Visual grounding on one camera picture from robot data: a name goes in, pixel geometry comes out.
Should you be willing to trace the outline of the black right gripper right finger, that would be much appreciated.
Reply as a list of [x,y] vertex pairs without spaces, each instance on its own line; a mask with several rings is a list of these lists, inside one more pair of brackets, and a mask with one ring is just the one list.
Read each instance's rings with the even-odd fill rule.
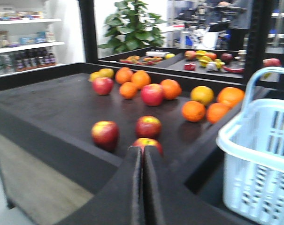
[[144,149],[143,198],[147,225],[247,225],[211,206],[177,181],[154,146]]

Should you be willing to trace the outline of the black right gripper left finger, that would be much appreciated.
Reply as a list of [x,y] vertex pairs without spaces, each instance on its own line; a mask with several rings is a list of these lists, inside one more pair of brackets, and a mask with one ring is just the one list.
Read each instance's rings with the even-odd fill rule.
[[140,225],[142,152],[130,147],[108,183],[59,225]]

